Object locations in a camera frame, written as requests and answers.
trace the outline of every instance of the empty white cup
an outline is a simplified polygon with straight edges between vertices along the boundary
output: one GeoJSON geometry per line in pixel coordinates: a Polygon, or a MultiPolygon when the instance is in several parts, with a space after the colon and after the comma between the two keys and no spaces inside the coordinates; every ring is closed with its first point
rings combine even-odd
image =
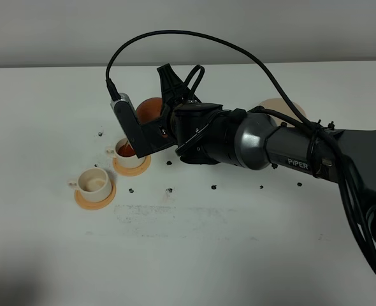
{"type": "Polygon", "coordinates": [[[127,143],[127,138],[121,139],[120,141],[116,143],[114,147],[107,147],[106,154],[111,158],[115,158],[117,160],[117,163],[124,168],[133,169],[133,168],[137,168],[141,166],[145,161],[145,157],[138,158],[137,155],[124,157],[124,156],[119,155],[119,153],[117,153],[119,149],[126,143],[127,143]]]}
{"type": "Polygon", "coordinates": [[[79,190],[86,201],[94,203],[106,199],[113,188],[107,172],[102,168],[88,169],[78,178],[68,180],[68,185],[79,190]]]}

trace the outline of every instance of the coffee cup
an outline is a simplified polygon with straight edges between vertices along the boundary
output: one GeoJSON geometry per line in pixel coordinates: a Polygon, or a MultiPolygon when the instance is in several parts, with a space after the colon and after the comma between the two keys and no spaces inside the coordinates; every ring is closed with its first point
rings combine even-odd
{"type": "Polygon", "coordinates": [[[78,178],[68,180],[68,185],[78,190],[86,201],[93,203],[106,199],[113,188],[107,172],[102,168],[85,170],[78,178]]]}
{"type": "Polygon", "coordinates": [[[144,163],[145,157],[138,158],[134,151],[132,152],[133,154],[132,156],[120,155],[122,153],[121,148],[123,146],[129,146],[129,145],[130,144],[128,143],[127,138],[123,138],[119,140],[113,147],[107,147],[106,154],[111,158],[115,158],[117,160],[117,163],[124,168],[127,168],[127,169],[137,168],[144,163]]]}

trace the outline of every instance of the brown liquid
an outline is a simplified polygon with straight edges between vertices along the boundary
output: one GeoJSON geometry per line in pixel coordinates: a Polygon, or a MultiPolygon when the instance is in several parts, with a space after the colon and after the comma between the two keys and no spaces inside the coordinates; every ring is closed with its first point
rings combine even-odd
{"type": "Polygon", "coordinates": [[[117,154],[123,157],[131,157],[131,156],[136,155],[136,152],[128,143],[127,145],[121,146],[120,149],[117,151],[117,154]]]}

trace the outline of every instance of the gray wall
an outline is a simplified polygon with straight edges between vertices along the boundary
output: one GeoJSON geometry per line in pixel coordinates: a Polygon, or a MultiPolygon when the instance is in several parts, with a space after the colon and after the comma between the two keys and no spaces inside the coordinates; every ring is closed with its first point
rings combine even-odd
{"type": "MultiPolygon", "coordinates": [[[[0,66],[104,65],[157,29],[212,34],[265,62],[376,59],[376,0],[0,0],[0,66]]],[[[117,64],[238,63],[209,41],[148,38],[117,64]]]]}

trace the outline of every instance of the robotic arm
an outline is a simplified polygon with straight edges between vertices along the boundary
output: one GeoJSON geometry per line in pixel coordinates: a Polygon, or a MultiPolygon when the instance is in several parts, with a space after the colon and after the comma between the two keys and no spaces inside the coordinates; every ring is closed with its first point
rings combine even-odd
{"type": "Polygon", "coordinates": [[[259,59],[231,43],[200,33],[157,31],[128,41],[110,60],[106,84],[112,109],[138,157],[177,145],[175,152],[188,164],[228,163],[251,170],[281,165],[337,183],[354,238],[376,274],[372,241],[376,241],[376,131],[338,130],[333,123],[322,127],[320,122],[308,121],[259,59]],[[224,110],[220,104],[202,103],[194,93],[205,69],[197,65],[183,82],[167,64],[157,69],[163,98],[161,115],[140,124],[128,95],[117,92],[109,71],[124,48],[158,34],[198,36],[245,54],[268,75],[301,122],[261,106],[249,111],[224,110]],[[199,77],[189,88],[197,72],[199,77]],[[271,116],[294,127],[277,126],[271,116]]]}

